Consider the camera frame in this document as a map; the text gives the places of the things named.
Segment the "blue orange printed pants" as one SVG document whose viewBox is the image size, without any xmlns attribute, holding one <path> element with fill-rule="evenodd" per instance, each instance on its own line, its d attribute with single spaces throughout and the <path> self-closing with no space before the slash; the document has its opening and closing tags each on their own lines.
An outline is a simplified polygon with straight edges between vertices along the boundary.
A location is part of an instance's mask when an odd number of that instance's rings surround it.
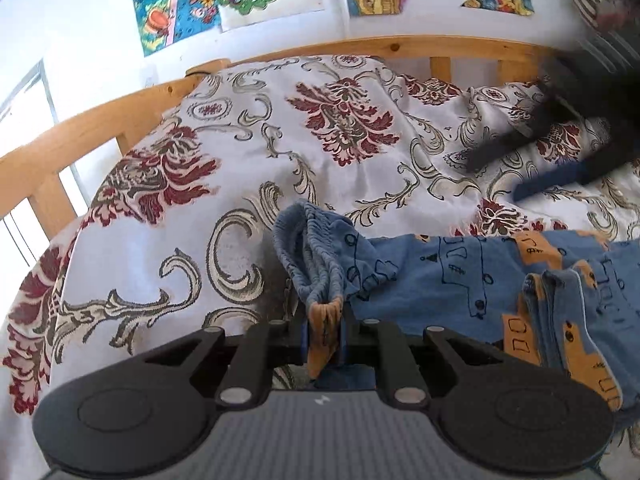
<svg viewBox="0 0 640 480">
<path fill-rule="evenodd" d="M 273 246 L 306 308 L 318 375 L 345 343 L 346 313 L 419 336 L 439 325 L 530 364 L 564 370 L 611 410 L 639 402 L 639 244 L 585 231 L 369 238 L 300 202 Z"/>
</svg>

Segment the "white floral bedspread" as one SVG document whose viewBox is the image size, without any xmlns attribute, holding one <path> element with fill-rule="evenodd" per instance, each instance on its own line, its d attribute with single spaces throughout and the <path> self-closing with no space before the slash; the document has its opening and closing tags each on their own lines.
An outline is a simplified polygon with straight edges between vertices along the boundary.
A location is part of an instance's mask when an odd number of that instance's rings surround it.
<svg viewBox="0 0 640 480">
<path fill-rule="evenodd" d="M 462 88 L 357 55 L 252 63 L 175 84 L 140 141 L 114 161 L 3 312 L 1 422 L 32 416 L 51 382 L 221 323 L 239 330 L 291 291 L 271 230 L 296 200 L 369 236 L 639 234 L 639 170 L 560 185 L 521 205 L 518 181 L 596 148 L 569 122 L 466 174 L 471 148 L 523 125 L 532 84 Z"/>
</svg>

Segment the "cartoon girl poster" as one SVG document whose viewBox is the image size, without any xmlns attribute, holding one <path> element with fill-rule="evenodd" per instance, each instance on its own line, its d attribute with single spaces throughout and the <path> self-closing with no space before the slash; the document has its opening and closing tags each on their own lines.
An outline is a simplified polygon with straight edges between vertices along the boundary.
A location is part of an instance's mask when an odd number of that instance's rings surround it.
<svg viewBox="0 0 640 480">
<path fill-rule="evenodd" d="M 201 32 L 220 29 L 217 0 L 132 0 L 132 3 L 145 56 Z"/>
</svg>

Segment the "wooden bed frame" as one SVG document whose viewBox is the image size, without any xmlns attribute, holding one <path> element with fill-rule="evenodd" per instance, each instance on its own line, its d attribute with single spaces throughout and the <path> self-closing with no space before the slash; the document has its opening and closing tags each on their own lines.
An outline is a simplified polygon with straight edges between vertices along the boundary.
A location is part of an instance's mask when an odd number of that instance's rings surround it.
<svg viewBox="0 0 640 480">
<path fill-rule="evenodd" d="M 405 35 L 356 38 L 311 44 L 254 56 L 247 61 L 268 62 L 291 56 L 369 55 L 384 60 L 428 58 L 431 75 L 452 81 L 454 58 L 480 58 L 497 62 L 497 79 L 528 81 L 538 62 L 554 50 L 538 44 L 512 40 L 451 35 Z M 181 79 L 122 96 L 87 110 L 54 126 L 29 144 L 1 159 L 1 214 L 6 216 L 28 200 L 47 238 L 62 231 L 77 217 L 60 172 L 109 140 L 116 140 L 125 155 L 160 123 L 165 110 L 179 104 L 203 76 L 239 63 L 216 58 L 190 68 Z"/>
</svg>

